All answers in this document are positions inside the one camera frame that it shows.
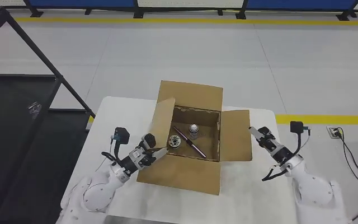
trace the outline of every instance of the cardboard box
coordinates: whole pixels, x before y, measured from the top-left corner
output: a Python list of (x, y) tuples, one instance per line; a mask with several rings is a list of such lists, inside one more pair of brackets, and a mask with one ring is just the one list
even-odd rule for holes
[(192, 140), (206, 159), (183, 139), (160, 160), (141, 170), (137, 181), (219, 195), (220, 162), (250, 161), (248, 110), (222, 111), (223, 89), (183, 82), (162, 81), (150, 133), (156, 147), (166, 147), (173, 126), (189, 137), (190, 124), (199, 126)]

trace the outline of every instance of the table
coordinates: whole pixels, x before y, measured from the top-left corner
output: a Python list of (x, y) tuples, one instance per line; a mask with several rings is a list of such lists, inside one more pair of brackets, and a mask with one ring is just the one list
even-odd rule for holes
[[(123, 158), (147, 133), (156, 101), (106, 97), (91, 126), (82, 153), (77, 161), (67, 191), (86, 175), (91, 175), (108, 151), (110, 136), (116, 127), (130, 133), (129, 144), (120, 147)], [(223, 110), (240, 110), (224, 106)], [(251, 126), (267, 126), (279, 141), (272, 111), (249, 109)], [(284, 176), (262, 182), (275, 161), (252, 137), (253, 160), (222, 162), (220, 195), (137, 183), (136, 174), (120, 189), (108, 215), (141, 218), (172, 223), (271, 223), (294, 224), (296, 211), (290, 180)]]

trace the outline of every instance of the power outlet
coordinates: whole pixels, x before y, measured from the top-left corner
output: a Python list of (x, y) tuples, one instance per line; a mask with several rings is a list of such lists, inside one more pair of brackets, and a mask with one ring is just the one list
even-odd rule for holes
[(336, 130), (334, 130), (334, 129), (336, 129), (337, 127), (329, 127), (329, 126), (327, 126), (326, 128), (327, 128), (327, 131), (328, 131), (328, 134), (329, 134), (330, 138), (339, 139), (338, 136), (334, 135), (334, 133), (336, 132)]

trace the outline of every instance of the small round container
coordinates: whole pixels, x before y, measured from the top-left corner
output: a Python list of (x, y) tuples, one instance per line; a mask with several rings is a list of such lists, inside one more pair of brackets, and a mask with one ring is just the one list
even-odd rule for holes
[(195, 140), (198, 138), (199, 126), (192, 124), (189, 127), (190, 139)]
[(174, 150), (176, 150), (180, 146), (181, 139), (179, 136), (170, 136), (168, 143)]

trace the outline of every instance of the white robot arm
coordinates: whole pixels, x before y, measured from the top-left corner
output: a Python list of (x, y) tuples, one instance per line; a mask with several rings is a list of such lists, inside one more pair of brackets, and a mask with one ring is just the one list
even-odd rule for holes
[(276, 160), (281, 170), (280, 173), (270, 176), (272, 168), (262, 181), (271, 180), (283, 174), (293, 178), (292, 186), (300, 224), (348, 223), (338, 183), (307, 172), (304, 159), (297, 154), (300, 143), (298, 149), (292, 153), (277, 142), (268, 128), (263, 127), (256, 130), (254, 127), (250, 127), (249, 129), (258, 144)]
[(106, 211), (116, 189), (126, 183), (137, 170), (142, 170), (163, 157), (167, 148), (154, 148), (156, 139), (152, 134), (142, 137), (139, 145), (123, 160), (118, 158), (119, 146), (128, 144), (129, 133), (125, 128), (116, 128), (114, 154), (102, 152), (113, 163), (106, 172), (95, 172), (83, 178), (61, 202), (58, 224), (103, 223)]

